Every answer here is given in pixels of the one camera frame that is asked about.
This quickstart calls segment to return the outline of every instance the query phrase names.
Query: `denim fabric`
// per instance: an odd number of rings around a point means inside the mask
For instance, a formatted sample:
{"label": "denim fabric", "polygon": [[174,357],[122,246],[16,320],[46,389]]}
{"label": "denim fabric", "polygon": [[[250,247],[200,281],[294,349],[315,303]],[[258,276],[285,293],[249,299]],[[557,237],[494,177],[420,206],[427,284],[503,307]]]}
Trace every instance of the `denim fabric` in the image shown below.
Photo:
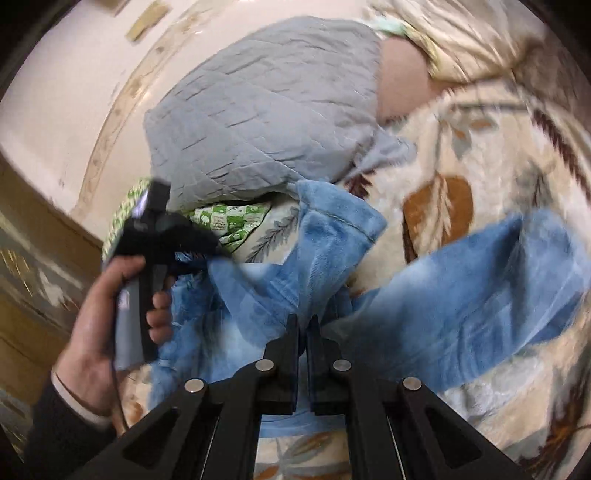
{"label": "denim fabric", "polygon": [[[345,357],[381,377],[443,391],[480,376],[572,322],[591,278],[584,249],[553,213],[513,215],[420,258],[351,301],[343,286],[385,227],[364,201],[329,183],[298,182],[300,230],[283,265],[207,262],[173,288],[173,340],[152,365],[151,407],[183,381],[215,382],[259,359],[290,313],[317,314]],[[264,417],[261,436],[344,426],[309,412],[306,356],[298,408]]]}

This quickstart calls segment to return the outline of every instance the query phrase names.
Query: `brown fabric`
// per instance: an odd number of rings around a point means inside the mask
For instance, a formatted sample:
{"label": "brown fabric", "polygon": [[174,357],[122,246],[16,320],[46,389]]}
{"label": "brown fabric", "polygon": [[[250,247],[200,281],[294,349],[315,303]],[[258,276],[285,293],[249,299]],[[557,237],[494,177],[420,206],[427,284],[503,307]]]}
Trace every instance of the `brown fabric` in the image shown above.
{"label": "brown fabric", "polygon": [[407,115],[456,85],[433,80],[427,71],[426,55],[410,40],[400,37],[382,40],[378,78],[379,123]]}

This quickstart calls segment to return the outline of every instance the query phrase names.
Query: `yellow fabric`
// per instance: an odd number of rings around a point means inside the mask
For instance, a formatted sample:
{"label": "yellow fabric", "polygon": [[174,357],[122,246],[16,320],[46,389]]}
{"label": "yellow fabric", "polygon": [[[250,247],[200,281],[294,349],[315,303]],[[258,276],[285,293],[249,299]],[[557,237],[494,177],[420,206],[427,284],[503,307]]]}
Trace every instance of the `yellow fabric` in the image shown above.
{"label": "yellow fabric", "polygon": [[516,65],[546,26],[518,0],[377,0],[368,16],[393,15],[429,56],[438,80],[472,82]]}

